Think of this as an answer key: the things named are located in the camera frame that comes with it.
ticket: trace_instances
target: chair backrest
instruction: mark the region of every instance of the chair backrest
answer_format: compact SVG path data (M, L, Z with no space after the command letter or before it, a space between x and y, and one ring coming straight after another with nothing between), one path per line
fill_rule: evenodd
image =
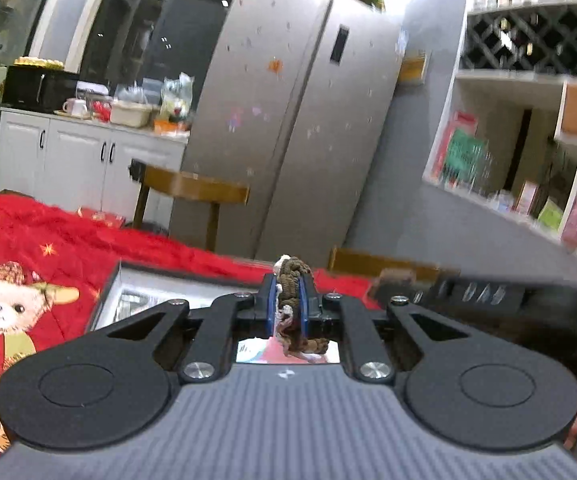
M217 204L246 204L251 188L196 173L170 171L146 165L142 184L173 198Z
M385 269L412 270L418 282L434 282L441 272L449 269L441 269L438 266L419 264L407 260L395 260L385 256L360 253L340 247L332 248L329 255L328 270L340 274L358 274L376 278Z

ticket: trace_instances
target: gray ribbed surface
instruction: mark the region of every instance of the gray ribbed surface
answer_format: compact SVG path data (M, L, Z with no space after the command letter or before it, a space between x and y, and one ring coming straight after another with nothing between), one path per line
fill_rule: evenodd
M288 368L294 375L233 365L222 381L186 386L164 418L104 450L15 444L0 458L0 480L577 480L558 446L504 456L459 449L419 427L385 386L353 381L339 365Z

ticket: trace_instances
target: microwave handle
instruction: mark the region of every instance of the microwave handle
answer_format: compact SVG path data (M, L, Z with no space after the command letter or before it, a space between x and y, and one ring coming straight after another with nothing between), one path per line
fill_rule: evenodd
M38 104L40 104L40 94L42 93L42 87L44 86L44 78L45 77L46 77L46 74L42 74L40 76L40 87L38 88L38 95L36 97Z

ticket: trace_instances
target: silver refrigerator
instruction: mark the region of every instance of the silver refrigerator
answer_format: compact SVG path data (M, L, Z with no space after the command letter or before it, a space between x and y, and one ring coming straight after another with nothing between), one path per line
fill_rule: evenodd
M324 266L342 245L404 54L401 20L358 0L233 0L182 170L251 186L222 207L217 252ZM206 205L171 232L201 246Z

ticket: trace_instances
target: wooden chair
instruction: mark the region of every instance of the wooden chair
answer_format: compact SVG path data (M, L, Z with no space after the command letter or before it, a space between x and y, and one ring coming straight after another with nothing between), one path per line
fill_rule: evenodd
M183 198L194 202L210 204L210 216L206 229L206 250L215 252L219 206L221 204L246 204L251 188L244 184L233 184L199 176L195 173L170 171L149 166L141 160L133 159L128 167L131 178L142 184L137 197L133 227L139 229L144 220L148 192L154 189L173 198Z
M418 282L434 282L441 272L455 272L438 266L419 264L406 260L394 260L385 256L373 256L340 247L332 248L328 270L340 274L358 274L376 278L386 269L411 270Z

